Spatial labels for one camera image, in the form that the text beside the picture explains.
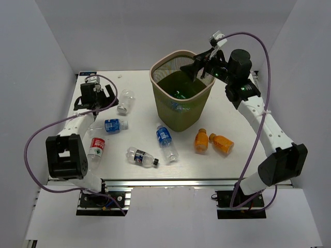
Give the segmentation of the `clear wide plastic jar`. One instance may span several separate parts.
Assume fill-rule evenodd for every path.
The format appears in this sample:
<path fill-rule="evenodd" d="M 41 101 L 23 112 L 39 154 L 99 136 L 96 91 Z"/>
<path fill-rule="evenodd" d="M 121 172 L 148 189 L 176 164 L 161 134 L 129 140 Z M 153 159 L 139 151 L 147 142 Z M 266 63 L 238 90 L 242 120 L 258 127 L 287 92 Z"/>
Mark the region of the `clear wide plastic jar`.
<path fill-rule="evenodd" d="M 117 111 L 121 115 L 129 114 L 133 108 L 134 101 L 135 101 L 134 92 L 128 89 L 124 89 L 119 96 Z"/>

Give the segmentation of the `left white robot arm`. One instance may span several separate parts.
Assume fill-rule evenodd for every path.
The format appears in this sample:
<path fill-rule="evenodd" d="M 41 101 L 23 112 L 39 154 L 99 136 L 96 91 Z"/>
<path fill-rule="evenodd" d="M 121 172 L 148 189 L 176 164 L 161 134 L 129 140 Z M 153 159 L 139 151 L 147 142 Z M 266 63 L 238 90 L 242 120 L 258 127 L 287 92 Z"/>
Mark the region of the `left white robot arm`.
<path fill-rule="evenodd" d="M 118 104 L 110 85 L 106 85 L 106 96 L 99 83 L 80 85 L 81 96 L 74 102 L 74 118 L 56 136 L 46 139 L 49 174 L 52 178 L 70 181 L 78 187 L 91 190 L 92 201 L 104 206 L 109 201 L 109 193 L 102 189 L 102 179 L 88 170 L 88 159 L 82 138 L 95 121 L 101 108 Z"/>

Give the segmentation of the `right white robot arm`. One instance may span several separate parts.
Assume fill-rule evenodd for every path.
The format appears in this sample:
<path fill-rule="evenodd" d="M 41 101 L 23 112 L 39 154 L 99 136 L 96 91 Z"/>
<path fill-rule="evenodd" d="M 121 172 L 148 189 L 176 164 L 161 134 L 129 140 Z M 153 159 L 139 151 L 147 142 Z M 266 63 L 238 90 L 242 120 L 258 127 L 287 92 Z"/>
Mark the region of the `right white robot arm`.
<path fill-rule="evenodd" d="M 223 52 L 209 58 L 211 51 L 193 57 L 193 63 L 182 66 L 191 81 L 203 79 L 205 74 L 225 82 L 225 93 L 234 107 L 246 118 L 264 148 L 266 160 L 256 173 L 243 179 L 240 189 L 233 193 L 234 201 L 245 206 L 252 194 L 280 182 L 295 178 L 302 172 L 308 150 L 296 144 L 279 127 L 273 116 L 265 110 L 266 101 L 249 79 L 252 66 L 250 54 L 242 49 L 232 51 L 228 60 Z"/>

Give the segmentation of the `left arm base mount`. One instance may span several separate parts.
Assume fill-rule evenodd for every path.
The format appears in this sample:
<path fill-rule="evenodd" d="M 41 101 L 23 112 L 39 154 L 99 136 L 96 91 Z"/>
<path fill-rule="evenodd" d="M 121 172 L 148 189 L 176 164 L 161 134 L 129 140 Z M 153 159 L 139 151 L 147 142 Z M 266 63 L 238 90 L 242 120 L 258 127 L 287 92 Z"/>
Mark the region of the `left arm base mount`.
<path fill-rule="evenodd" d="M 110 187 L 110 195 L 126 214 L 131 200 L 132 188 Z M 107 197 L 81 192 L 79 195 L 77 216 L 124 216 L 116 203 Z"/>

